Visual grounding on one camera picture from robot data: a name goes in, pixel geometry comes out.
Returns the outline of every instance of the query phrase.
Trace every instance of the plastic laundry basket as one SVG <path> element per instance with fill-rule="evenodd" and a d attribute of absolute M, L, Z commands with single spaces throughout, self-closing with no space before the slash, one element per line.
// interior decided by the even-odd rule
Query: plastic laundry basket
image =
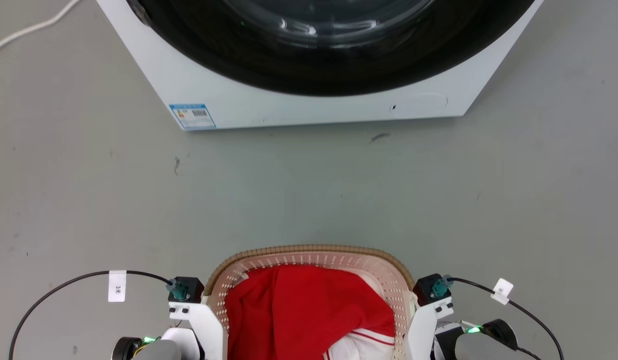
<path fill-rule="evenodd" d="M 224 298 L 251 269 L 278 265 L 307 265 L 354 272 L 375 289 L 391 306 L 395 320 L 393 358 L 405 360 L 403 338 L 415 307 L 412 289 L 415 282 L 401 262 L 384 251 L 335 245 L 291 245 L 244 251 L 224 260 L 209 278 L 204 296 L 206 304 L 229 332 Z"/>

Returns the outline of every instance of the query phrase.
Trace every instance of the concrete floor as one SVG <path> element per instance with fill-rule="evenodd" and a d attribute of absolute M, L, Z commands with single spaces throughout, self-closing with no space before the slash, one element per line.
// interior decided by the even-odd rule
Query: concrete floor
<path fill-rule="evenodd" d="M 0 38 L 65 2 L 0 0 Z M 618 0 L 547 0 L 460 119 L 185 133 L 93 0 L 0 52 L 0 359 L 74 276 L 205 281 L 238 251 L 306 243 L 381 248 L 416 278 L 503 276 L 567 359 L 618 359 Z M 105 277 L 47 300 L 16 358 L 101 360 L 160 335 L 163 285 L 128 283 L 123 304 Z M 512 307 L 454 298 L 557 358 Z"/>

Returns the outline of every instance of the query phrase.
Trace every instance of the washing machine door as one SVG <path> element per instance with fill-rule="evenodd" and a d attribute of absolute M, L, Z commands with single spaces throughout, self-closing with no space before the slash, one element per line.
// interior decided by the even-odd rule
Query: washing machine door
<path fill-rule="evenodd" d="M 533 0 L 128 0 L 202 66 L 271 91 L 350 96 L 437 75 L 480 52 Z"/>

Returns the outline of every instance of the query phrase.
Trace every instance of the washing machine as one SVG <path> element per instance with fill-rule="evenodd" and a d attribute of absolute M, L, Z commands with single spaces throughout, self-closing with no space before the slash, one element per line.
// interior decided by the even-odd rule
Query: washing machine
<path fill-rule="evenodd" d="M 98 0 L 183 130 L 462 116 L 543 0 Z"/>

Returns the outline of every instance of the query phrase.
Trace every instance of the red clothing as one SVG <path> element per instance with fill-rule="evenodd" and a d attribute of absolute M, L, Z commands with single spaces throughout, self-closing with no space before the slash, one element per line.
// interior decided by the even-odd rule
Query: red clothing
<path fill-rule="evenodd" d="M 352 330 L 395 336 L 393 311 L 354 273 L 254 269 L 229 291 L 229 360 L 322 360 Z"/>

